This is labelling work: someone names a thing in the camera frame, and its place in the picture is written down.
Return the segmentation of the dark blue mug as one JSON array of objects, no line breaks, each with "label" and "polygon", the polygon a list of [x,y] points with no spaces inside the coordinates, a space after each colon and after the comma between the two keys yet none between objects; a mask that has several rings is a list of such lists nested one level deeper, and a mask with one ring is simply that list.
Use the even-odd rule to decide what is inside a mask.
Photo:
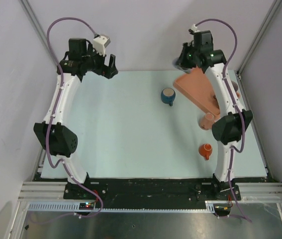
[{"label": "dark blue mug", "polygon": [[172,88],[164,88],[161,91],[161,101],[164,104],[167,104],[170,107],[172,107],[175,98],[176,98],[176,93],[175,93],[174,89],[172,89]]}]

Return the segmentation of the purple mug black handle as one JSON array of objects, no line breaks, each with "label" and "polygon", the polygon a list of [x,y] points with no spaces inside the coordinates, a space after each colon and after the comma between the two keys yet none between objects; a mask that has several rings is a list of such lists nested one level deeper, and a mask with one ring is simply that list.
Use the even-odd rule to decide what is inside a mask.
[{"label": "purple mug black handle", "polygon": [[236,82],[234,82],[234,81],[231,81],[231,83],[233,85],[233,88],[234,88],[235,92],[237,92],[239,90],[238,84]]}]

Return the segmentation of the pink mug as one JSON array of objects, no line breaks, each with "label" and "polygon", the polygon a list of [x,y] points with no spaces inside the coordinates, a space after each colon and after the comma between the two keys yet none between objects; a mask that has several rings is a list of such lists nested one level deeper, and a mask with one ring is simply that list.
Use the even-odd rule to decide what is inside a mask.
[{"label": "pink mug", "polygon": [[206,113],[199,121],[199,126],[203,130],[210,130],[215,123],[215,117],[212,113]]}]

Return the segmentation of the grey mug heart print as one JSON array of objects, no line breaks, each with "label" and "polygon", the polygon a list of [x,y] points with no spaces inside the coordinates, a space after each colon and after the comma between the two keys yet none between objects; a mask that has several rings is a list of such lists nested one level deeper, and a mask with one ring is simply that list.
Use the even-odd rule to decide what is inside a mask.
[{"label": "grey mug heart print", "polygon": [[174,66],[176,69],[183,70],[183,67],[179,65],[178,58],[175,58],[175,59],[172,61],[172,64],[173,64],[173,66]]}]

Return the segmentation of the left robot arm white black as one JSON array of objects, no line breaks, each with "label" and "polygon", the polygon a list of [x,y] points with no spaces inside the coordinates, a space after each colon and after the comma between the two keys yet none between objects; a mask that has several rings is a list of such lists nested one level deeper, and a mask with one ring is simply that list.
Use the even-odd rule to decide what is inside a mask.
[{"label": "left robot arm white black", "polygon": [[63,165],[69,182],[75,184],[75,193],[88,198],[92,187],[86,183],[88,173],[83,169],[76,153],[78,136],[67,126],[74,96],[87,72],[111,79],[118,74],[115,55],[105,64],[106,47],[110,38],[97,35],[93,41],[84,38],[69,39],[69,50],[57,66],[57,85],[49,110],[42,122],[34,124],[33,130],[52,168]]}]

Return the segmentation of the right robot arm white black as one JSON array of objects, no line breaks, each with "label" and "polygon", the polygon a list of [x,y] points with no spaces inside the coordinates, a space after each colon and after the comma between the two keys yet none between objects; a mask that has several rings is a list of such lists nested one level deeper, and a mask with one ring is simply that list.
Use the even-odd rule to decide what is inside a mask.
[{"label": "right robot arm white black", "polygon": [[176,65],[189,69],[173,86],[204,113],[215,117],[211,130],[217,141],[217,165],[209,187],[214,198],[224,199],[234,186],[234,155],[244,146],[253,118],[240,103],[230,80],[222,50],[213,48],[209,30],[189,30],[193,41],[183,44]]}]

